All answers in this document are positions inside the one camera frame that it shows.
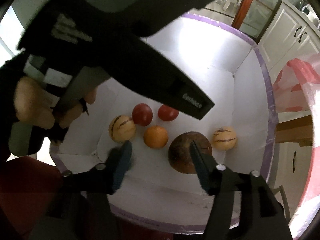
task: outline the brown fruit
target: brown fruit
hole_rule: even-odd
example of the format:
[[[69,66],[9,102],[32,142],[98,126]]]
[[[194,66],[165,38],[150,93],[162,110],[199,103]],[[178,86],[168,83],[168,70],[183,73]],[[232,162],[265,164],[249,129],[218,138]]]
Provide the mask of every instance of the brown fruit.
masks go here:
[[[143,134],[144,143],[152,149],[161,149],[168,142],[167,130],[159,125],[149,127]]]
[[[221,151],[232,149],[237,142],[237,134],[232,127],[223,126],[216,130],[212,137],[212,145]]]
[[[124,142],[134,137],[136,125],[127,115],[119,115],[109,125],[109,135],[115,142]]]
[[[169,163],[178,172],[196,173],[189,150],[192,141],[197,143],[202,153],[212,155],[212,147],[206,136],[199,132],[183,133],[175,138],[169,147]]]

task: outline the black sleeve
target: black sleeve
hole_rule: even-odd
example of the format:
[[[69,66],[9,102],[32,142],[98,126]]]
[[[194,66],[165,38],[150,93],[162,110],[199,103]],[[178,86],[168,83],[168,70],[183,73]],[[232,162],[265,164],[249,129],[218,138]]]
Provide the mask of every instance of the black sleeve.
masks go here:
[[[13,104],[14,92],[18,81],[25,76],[24,65],[28,54],[21,53],[13,59],[8,60],[0,67],[0,142],[7,143],[10,137],[11,126],[17,122],[16,112]]]

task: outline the wooden pole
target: wooden pole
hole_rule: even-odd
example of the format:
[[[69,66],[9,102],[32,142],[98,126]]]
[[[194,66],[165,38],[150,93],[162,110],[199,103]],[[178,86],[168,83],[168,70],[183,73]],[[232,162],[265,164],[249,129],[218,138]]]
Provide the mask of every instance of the wooden pole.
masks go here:
[[[235,18],[233,19],[232,22],[232,27],[236,28],[236,29],[240,29],[240,26],[242,25],[245,16],[247,15],[250,5],[252,4],[253,0],[242,0],[241,4],[240,4],[240,8],[237,11],[237,14],[235,16]]]

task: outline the purple tape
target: purple tape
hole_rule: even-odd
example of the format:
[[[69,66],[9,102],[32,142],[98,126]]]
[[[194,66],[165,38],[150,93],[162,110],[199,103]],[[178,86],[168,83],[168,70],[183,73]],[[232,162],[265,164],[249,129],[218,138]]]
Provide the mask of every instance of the purple tape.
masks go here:
[[[191,13],[186,13],[183,15],[185,18],[190,18],[194,19],[197,21],[202,21],[214,26],[217,26],[219,28],[222,28],[223,30],[226,30],[245,42],[249,43],[258,58],[265,86],[266,86],[266,93],[267,93],[267,100],[268,100],[268,109],[269,109],[269,120],[268,120],[268,135],[267,135],[267,141],[266,141],[266,146],[265,146],[265,152],[263,155],[263,160],[262,160],[262,165],[260,169],[261,175],[267,180],[270,174],[270,169],[271,169],[271,163],[273,159],[273,145],[275,142],[275,127],[276,124],[278,123],[278,115],[275,111],[275,102],[274,102],[274,97],[273,97],[273,91],[272,91],[272,84],[271,80],[269,77],[269,73],[266,67],[266,64],[262,58],[262,55],[260,54],[257,44],[253,39],[242,33],[241,31],[225,24],[219,21],[215,21],[213,19],[210,19],[208,17],[196,15],[196,14],[191,14]],[[50,147],[50,156],[52,157],[54,163],[57,165],[57,168],[62,172],[65,171],[67,168],[61,161],[61,159],[58,157],[57,153],[59,153],[59,148],[58,147]],[[204,231],[206,225],[198,225],[198,226],[184,226],[184,225],[177,225],[177,224],[170,224],[170,223],[164,223],[164,222],[158,222],[155,220],[147,219],[144,217],[140,217],[137,215],[134,215],[132,213],[129,213],[125,210],[122,210],[114,205],[110,205],[111,211],[113,212],[114,215],[117,217],[123,218],[125,220],[131,221],[135,224],[139,224],[141,226],[144,226],[146,228],[150,228],[153,230],[158,230],[158,231],[163,231],[163,232],[168,232],[168,233],[175,233],[175,234],[200,234]],[[234,218],[231,221],[231,225],[234,226],[239,222],[239,218]]]
[[[276,113],[275,99],[273,96],[272,83],[270,80],[267,65],[264,62],[259,49],[255,46],[253,50],[256,53],[257,59],[259,61],[259,64],[262,70],[264,84],[266,86],[267,101],[268,101],[268,108],[269,108],[268,135],[267,135],[266,146],[264,149],[264,154],[263,154],[263,159],[262,159],[262,164],[260,169],[261,175],[264,177],[266,181],[268,181],[270,176],[272,160],[273,160],[273,154],[274,154],[273,147],[276,140],[275,129],[276,129],[277,123],[279,122],[279,119],[278,119],[278,114]]]

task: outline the plastic bag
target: plastic bag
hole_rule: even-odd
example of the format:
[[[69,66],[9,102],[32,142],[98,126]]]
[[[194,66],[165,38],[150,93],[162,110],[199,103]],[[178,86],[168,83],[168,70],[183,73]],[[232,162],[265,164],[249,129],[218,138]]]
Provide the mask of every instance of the plastic bag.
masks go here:
[[[288,61],[273,84],[273,91],[277,112],[310,109],[313,120],[313,146],[308,178],[290,222],[293,239],[298,239],[320,207],[320,53]],[[301,210],[306,207],[309,212],[302,214]]]

